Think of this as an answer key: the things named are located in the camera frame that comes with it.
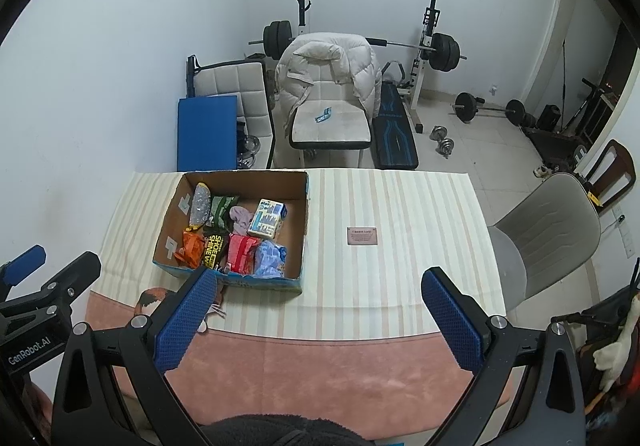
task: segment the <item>barbell on floor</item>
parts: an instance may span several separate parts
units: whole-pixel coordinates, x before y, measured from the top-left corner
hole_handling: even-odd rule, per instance
[[[449,72],[458,66],[460,60],[466,60],[466,57],[460,55],[460,46],[451,36],[436,32],[431,37],[431,45],[412,45],[407,43],[396,43],[380,38],[366,38],[370,45],[376,47],[386,47],[387,45],[395,45],[397,47],[418,48],[424,52],[421,54],[422,59],[428,60],[433,70],[441,72]],[[262,31],[262,39],[250,41],[249,45],[262,45],[264,53],[274,60],[279,60],[284,51],[293,41],[291,34],[291,23],[288,21],[274,21],[267,25]]]
[[[478,113],[478,104],[484,104],[482,97],[475,97],[470,93],[463,92],[458,94],[456,102],[452,106],[460,121],[469,122],[476,116],[476,113]],[[511,99],[507,103],[506,108],[483,106],[481,109],[503,112],[513,126],[532,126],[532,119],[532,123],[535,124],[535,118],[530,113],[525,112],[523,103],[517,99]]]

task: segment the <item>striped tablecloth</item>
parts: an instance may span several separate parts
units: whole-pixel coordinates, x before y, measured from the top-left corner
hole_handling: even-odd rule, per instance
[[[420,296],[442,267],[489,315],[505,314],[494,251],[466,174],[309,169],[303,293],[228,288],[209,328],[272,338],[364,340],[438,332]],[[144,289],[180,281],[151,262],[181,174],[136,174],[104,239],[92,290],[134,306]],[[349,246],[347,227],[378,245]]]

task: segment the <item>white chair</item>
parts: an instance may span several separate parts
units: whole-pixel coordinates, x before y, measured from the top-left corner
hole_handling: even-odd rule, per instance
[[[267,101],[264,63],[242,60],[199,66],[198,60],[194,56],[191,58],[187,62],[188,95],[235,93],[238,96],[238,121],[246,123],[247,133],[260,140],[260,151],[255,156],[252,169],[271,168],[275,136],[273,117]]]
[[[573,175],[556,173],[489,227],[508,311],[584,264],[600,219]]]
[[[300,151],[303,167],[305,150],[360,150],[359,168],[363,151],[371,146],[371,132],[364,108],[353,95],[353,83],[336,83],[329,61],[310,60],[308,69],[314,85],[293,113],[289,144]],[[331,108],[331,116],[316,122],[326,108]]]

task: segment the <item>power cord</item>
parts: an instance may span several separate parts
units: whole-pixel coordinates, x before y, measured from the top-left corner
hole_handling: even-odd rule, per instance
[[[600,234],[603,235],[604,232],[609,229],[610,227],[613,227],[614,225],[616,225],[617,223],[622,223],[625,220],[625,216],[624,215],[620,215],[619,217],[616,218],[616,220],[614,220],[613,222],[611,222],[607,227],[605,227]]]

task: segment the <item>chair backrest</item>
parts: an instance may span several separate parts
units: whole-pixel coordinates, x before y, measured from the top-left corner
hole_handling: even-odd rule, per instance
[[[247,133],[259,137],[262,146],[265,142],[269,144],[270,153],[266,168],[270,168],[275,146],[275,130],[267,100],[264,63],[241,60],[199,66],[195,57],[191,56],[187,61],[187,90],[188,94],[195,96],[237,94],[238,121],[246,123]]]
[[[624,195],[636,182],[636,168],[634,167],[634,160],[631,157],[631,153],[622,144],[615,139],[611,139],[604,149],[600,153],[598,160],[593,165],[589,173],[585,176],[585,180],[591,182],[596,170],[602,164],[602,161],[609,150],[613,150],[616,154],[613,162],[604,170],[602,175],[592,183],[591,193],[593,193],[598,199],[602,199],[604,193],[616,184],[624,175],[628,175],[629,182],[624,184],[618,191],[616,191],[610,198],[602,203],[601,206],[596,207],[597,212],[601,213],[607,209],[611,204],[617,201],[622,195]]]
[[[551,175],[495,226],[520,252],[527,298],[584,264],[600,242],[598,214],[568,173]]]
[[[309,88],[306,100],[346,100],[357,101],[353,96],[353,83],[338,84],[330,61],[309,60],[308,71],[314,85]]]

